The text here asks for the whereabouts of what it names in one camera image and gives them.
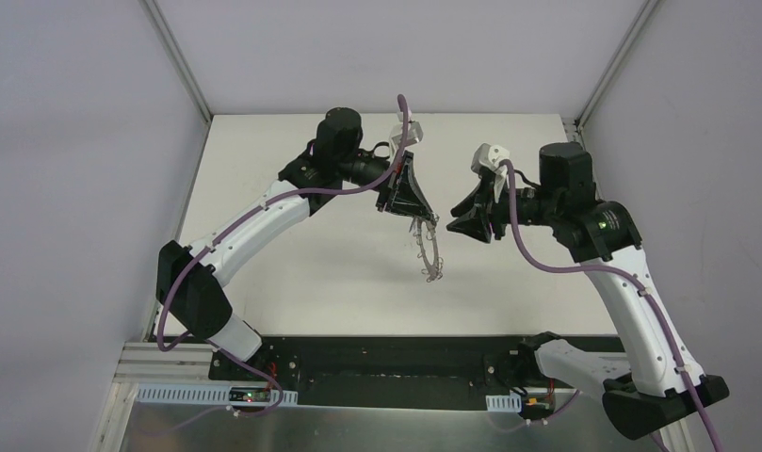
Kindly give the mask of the round metal keyring disc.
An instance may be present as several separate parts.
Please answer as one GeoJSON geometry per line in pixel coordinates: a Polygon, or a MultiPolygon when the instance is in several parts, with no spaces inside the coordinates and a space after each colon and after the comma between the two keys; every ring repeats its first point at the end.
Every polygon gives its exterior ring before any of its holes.
{"type": "Polygon", "coordinates": [[[426,276],[427,283],[434,283],[443,277],[444,260],[436,234],[439,219],[438,215],[432,218],[415,217],[410,226],[410,233],[419,248],[417,258],[422,261],[422,274],[426,276]]]}

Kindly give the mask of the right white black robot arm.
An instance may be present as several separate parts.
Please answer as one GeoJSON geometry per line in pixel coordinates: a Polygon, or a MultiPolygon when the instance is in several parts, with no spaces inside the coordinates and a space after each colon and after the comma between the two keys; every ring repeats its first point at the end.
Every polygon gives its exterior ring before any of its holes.
{"type": "Polygon", "coordinates": [[[482,144],[473,155],[475,189],[451,210],[448,230],[488,243],[512,232],[527,261],[521,230],[542,226],[573,259],[570,274],[589,278],[624,348],[622,364],[581,350],[546,331],[518,349],[504,380],[530,386],[555,379],[595,398],[614,428],[638,440],[697,414],[712,429],[707,408],[725,400],[724,378],[706,372],[684,344],[660,299],[642,238],[626,208],[599,198],[592,156],[575,142],[539,151],[531,183],[510,152],[482,144]]]}

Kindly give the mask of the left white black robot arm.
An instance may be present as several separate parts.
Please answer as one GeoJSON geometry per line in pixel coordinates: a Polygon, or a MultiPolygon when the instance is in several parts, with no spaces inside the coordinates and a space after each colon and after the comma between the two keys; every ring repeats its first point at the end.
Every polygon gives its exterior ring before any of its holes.
{"type": "Polygon", "coordinates": [[[263,247],[333,198],[369,190],[377,192],[380,212],[411,218],[418,234],[434,232],[438,217],[416,181],[410,150],[423,138],[420,123],[408,109],[399,112],[381,143],[390,152],[386,156],[362,148],[363,136],[357,111],[330,109],[303,152],[250,206],[188,245],[165,244],[157,260],[158,332],[173,316],[188,334],[232,355],[243,379],[258,380],[268,369],[268,355],[259,349],[262,337],[235,313],[224,288],[263,247]]]}

